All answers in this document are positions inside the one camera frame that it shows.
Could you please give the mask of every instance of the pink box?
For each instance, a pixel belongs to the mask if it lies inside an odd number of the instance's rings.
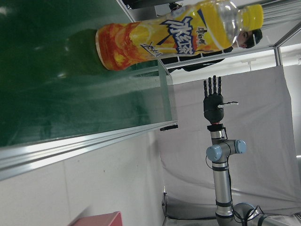
[[[122,226],[121,212],[81,218],[72,226]]]

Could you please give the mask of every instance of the person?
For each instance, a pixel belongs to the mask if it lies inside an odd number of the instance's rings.
[[[171,9],[171,11],[175,11],[180,7],[181,7],[181,5],[179,5],[177,3],[169,4],[169,8]],[[237,42],[235,42],[231,47],[224,49],[223,51],[221,50],[221,51],[212,52],[212,53],[203,53],[203,54],[198,54],[198,55],[194,55],[194,56],[180,56],[179,59],[180,59],[180,61],[186,61],[186,60],[192,60],[192,59],[199,59],[201,57],[214,56],[214,55],[221,54],[223,52],[229,53],[233,50],[233,48],[237,48],[237,47],[252,48],[253,46],[255,46],[253,35],[255,37],[256,44],[258,44],[260,42],[260,40],[262,39],[261,29],[256,29],[256,30],[248,31],[248,32],[241,31],[237,37]],[[178,62],[177,57],[163,58],[161,60],[162,60],[163,64],[165,64],[165,65]],[[170,69],[168,69],[168,71],[171,73],[174,70],[184,69],[187,72],[191,72],[191,71],[198,70],[198,69],[201,69],[201,68],[204,68],[207,66],[214,65],[218,62],[221,62],[222,60],[224,60],[224,59],[218,59],[218,60],[212,60],[212,61],[208,61],[208,62],[196,63],[193,65],[170,68]]]

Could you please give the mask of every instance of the blue joint cap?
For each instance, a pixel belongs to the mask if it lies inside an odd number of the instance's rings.
[[[235,150],[237,154],[243,154],[246,152],[246,143],[244,140],[235,141]]]
[[[206,154],[211,161],[218,161],[222,156],[222,149],[219,145],[212,145],[207,148]]]

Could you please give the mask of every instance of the plastic bottle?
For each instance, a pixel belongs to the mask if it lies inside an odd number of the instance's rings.
[[[139,62],[226,49],[241,30],[262,24],[261,5],[238,10],[229,0],[205,0],[157,19],[105,25],[95,41],[102,64],[119,71]]]

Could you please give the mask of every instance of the robotic arm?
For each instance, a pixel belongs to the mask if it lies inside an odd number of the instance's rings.
[[[207,126],[211,134],[212,146],[207,148],[207,157],[212,161],[216,197],[216,219],[220,226],[288,226],[261,214],[254,206],[239,203],[233,206],[228,158],[232,154],[246,152],[246,143],[243,140],[228,140],[226,128],[220,121],[224,117],[223,107],[237,104],[237,102],[223,102],[222,81],[218,78],[218,91],[216,90],[216,76],[204,81],[204,116],[211,125]]]

